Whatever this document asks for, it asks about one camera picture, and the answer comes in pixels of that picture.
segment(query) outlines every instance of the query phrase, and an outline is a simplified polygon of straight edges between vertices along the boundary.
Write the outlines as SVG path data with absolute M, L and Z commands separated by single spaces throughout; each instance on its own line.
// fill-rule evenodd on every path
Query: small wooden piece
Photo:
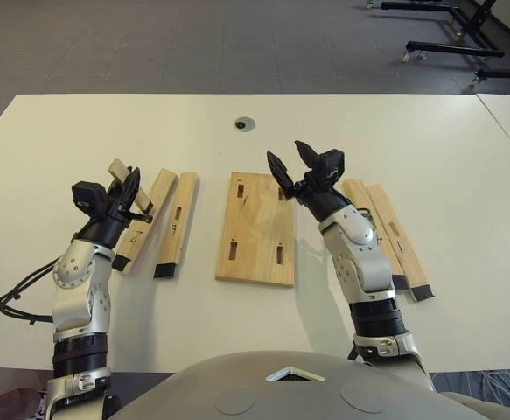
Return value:
M 293 205 L 271 175 L 233 172 L 218 280 L 293 287 Z
M 382 186 L 371 185 L 367 188 L 367 192 L 385 228 L 396 258 L 404 270 L 412 296 L 416 301 L 433 298 L 431 286 L 418 262 L 418 257 L 410 246 L 410 242 Z
M 395 288 L 397 290 L 407 291 L 409 287 L 406 284 L 406 277 L 404 276 L 401 265 L 396 259 L 395 252 L 393 251 L 393 247 L 391 247 L 391 242 L 387 238 L 385 228 L 383 227 L 381 219 L 375 210 L 374 204 L 371 202 L 371 199 L 367 194 L 366 186 L 360 179 L 347 179 L 344 181 L 342 186 L 344 187 L 346 196 L 356 208 L 363 207 L 369 210 L 375 227 L 375 234 L 377 235 L 377 245 L 379 245 L 379 248 L 383 251 L 383 254 L 388 259 L 391 266 Z
M 181 173 L 178 180 L 175 200 L 171 208 L 164 239 L 161 242 L 154 278 L 173 278 L 179 264 L 181 251 L 185 246 L 192 202 L 199 176 L 196 172 Z
M 129 168 L 126 167 L 121 159 L 115 159 L 111 163 L 110 167 L 108 168 L 108 173 L 110 173 L 113 178 L 116 179 L 116 181 L 120 184 L 122 184 L 126 177 L 130 175 Z M 140 187 L 138 190 L 138 194 L 136 195 L 136 199 L 134 201 L 140 210 L 142 210 L 145 214 L 150 214 L 153 203 L 151 202 L 150 197 L 148 197 L 143 191 L 142 187 Z
M 143 244 L 146 242 L 146 239 L 148 239 L 151 227 L 161 213 L 161 209 L 176 179 L 177 175 L 174 172 L 167 171 L 166 169 L 159 171 L 150 189 L 150 198 L 153 203 L 153 208 L 150 213 L 153 220 L 151 223 L 140 220 L 133 220 L 130 223 L 126 234 L 122 238 L 122 243 L 116 253 L 115 260 L 113 261 L 113 269 L 122 271 L 124 274 L 130 272 L 134 261 L 138 258 L 142 250 Z

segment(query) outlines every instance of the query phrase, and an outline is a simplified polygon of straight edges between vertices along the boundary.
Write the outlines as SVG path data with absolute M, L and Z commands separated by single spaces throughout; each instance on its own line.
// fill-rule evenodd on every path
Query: wooden board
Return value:
M 367 188 L 367 192 L 385 228 L 396 258 L 404 271 L 413 298 L 416 301 L 433 298 L 428 278 L 423 272 L 418 257 L 410 246 L 409 239 L 404 233 L 404 229 L 402 229 L 402 225 L 396 217 L 395 210 L 382 186 L 371 185 Z
M 108 173 L 110 173 L 113 178 L 116 179 L 116 181 L 120 184 L 122 184 L 126 177 L 130 175 L 129 168 L 126 167 L 121 159 L 115 159 L 111 163 L 111 165 L 108 167 Z M 142 187 L 140 187 L 138 190 L 138 194 L 136 195 L 134 202 L 145 214 L 149 214 L 151 208 L 153 207 L 153 203 L 150 201 L 150 197 L 146 195 Z
M 293 203 L 271 175 L 232 172 L 216 278 L 293 287 Z
M 388 259 L 393 276 L 403 276 L 404 273 L 402 272 L 401 265 L 396 259 L 393 247 L 391 247 L 391 242 L 387 238 L 385 228 L 375 210 L 374 203 L 372 203 L 369 194 L 367 194 L 366 186 L 363 184 L 363 181 L 360 179 L 347 179 L 342 186 L 344 187 L 346 196 L 356 208 L 363 207 L 369 210 L 375 227 L 375 234 L 377 235 L 377 245 L 379 245 L 379 248 Z
M 181 252 L 192 216 L 192 203 L 199 176 L 196 172 L 181 173 L 175 200 L 161 241 L 154 278 L 173 278 L 180 262 Z
M 150 211 L 153 220 L 151 223 L 145 221 L 133 220 L 130 223 L 129 228 L 126 230 L 122 243 L 116 253 L 115 260 L 113 261 L 113 269 L 122 271 L 124 274 L 128 274 L 132 269 L 132 265 L 138 258 L 140 251 L 142 250 L 143 244 L 148 239 L 151 227 L 156 222 L 157 217 L 161 213 L 169 192 L 177 179 L 177 175 L 174 172 L 162 169 L 159 171 L 156 180 L 150 189 L 150 199 L 153 203 L 153 208 Z

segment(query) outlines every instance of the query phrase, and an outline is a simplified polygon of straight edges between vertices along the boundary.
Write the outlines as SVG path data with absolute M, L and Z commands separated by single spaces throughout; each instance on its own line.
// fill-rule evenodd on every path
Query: wooden stick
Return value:
M 395 210 L 382 186 L 371 185 L 367 188 L 367 192 L 385 228 L 396 258 L 404 270 L 412 296 L 416 301 L 433 298 L 434 295 L 431 292 L 428 278 L 424 274 L 422 266 L 418 262 L 418 257 L 410 246 L 409 239 L 404 233 L 402 225 L 396 217 Z
M 130 223 L 126 234 L 122 238 L 121 246 L 116 253 L 115 260 L 113 261 L 113 269 L 122 271 L 124 274 L 128 274 L 132 265 L 138 258 L 140 251 L 142 250 L 143 244 L 148 239 L 151 227 L 156 222 L 157 217 L 161 213 L 169 192 L 177 179 L 177 175 L 174 172 L 162 169 L 159 171 L 156 180 L 150 189 L 151 202 L 153 208 L 151 209 L 151 216 L 153 220 L 151 223 L 145 221 L 133 220 Z
M 272 175 L 233 172 L 217 280 L 293 286 L 293 204 Z
M 129 168 L 126 167 L 121 159 L 115 159 L 111 163 L 111 165 L 108 167 L 108 173 L 110 173 L 119 184 L 122 184 L 126 177 L 130 175 Z M 138 190 L 138 194 L 136 195 L 136 199 L 134 201 L 136 202 L 138 208 L 144 212 L 144 214 L 150 214 L 153 203 L 151 202 L 150 197 L 148 197 L 143 191 L 142 187 L 140 187 Z
M 377 235 L 377 245 L 379 245 L 379 248 L 383 251 L 383 254 L 388 259 L 391 266 L 395 288 L 399 291 L 408 291 L 409 286 L 407 284 L 406 277 L 404 276 L 404 272 L 402 271 L 402 267 L 396 259 L 393 247 L 391 247 L 391 242 L 387 238 L 385 228 L 383 227 L 381 219 L 375 210 L 374 204 L 369 198 L 369 194 L 367 194 L 366 186 L 363 184 L 363 181 L 360 179 L 347 179 L 344 181 L 342 186 L 344 187 L 346 196 L 356 208 L 363 207 L 369 210 L 375 227 L 375 234 Z
M 154 278 L 173 278 L 175 276 L 175 269 L 180 262 L 181 251 L 185 246 L 198 181 L 199 176 L 196 172 L 181 173 L 179 177 L 175 200 L 159 249 Z

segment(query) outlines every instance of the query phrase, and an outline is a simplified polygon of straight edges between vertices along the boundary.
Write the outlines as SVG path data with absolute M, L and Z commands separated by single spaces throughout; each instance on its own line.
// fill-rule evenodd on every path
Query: black end cap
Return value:
M 154 273 L 153 278 L 174 278 L 176 268 L 177 264 L 172 262 L 168 264 L 158 264 L 156 265 L 156 272 Z
M 403 274 L 393 274 L 393 286 L 396 291 L 409 291 L 409 285 L 406 276 Z
M 124 268 L 126 267 L 126 264 L 128 264 L 129 262 L 130 262 L 129 258 L 127 258 L 126 256 L 122 256 L 120 254 L 117 254 L 115 257 L 115 260 L 113 260 L 113 263 L 111 264 L 111 266 L 113 267 L 113 270 L 123 271 Z
M 144 213 L 150 214 L 152 208 L 153 208 L 153 203 L 150 201 L 150 204 L 148 204 L 148 206 L 146 207 L 146 211 Z
M 418 302 L 434 297 L 434 294 L 431 292 L 431 286 L 429 284 L 413 287 L 411 291 L 414 299 Z

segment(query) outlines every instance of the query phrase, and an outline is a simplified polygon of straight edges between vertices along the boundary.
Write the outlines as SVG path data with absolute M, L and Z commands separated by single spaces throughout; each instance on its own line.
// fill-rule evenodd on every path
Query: rectangular slot in wood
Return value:
M 293 286 L 293 203 L 279 191 L 269 174 L 232 173 L 218 280 Z
M 283 265 L 283 246 L 276 247 L 276 264 Z
M 237 242 L 229 243 L 229 261 L 235 261 L 235 257 L 237 256 Z

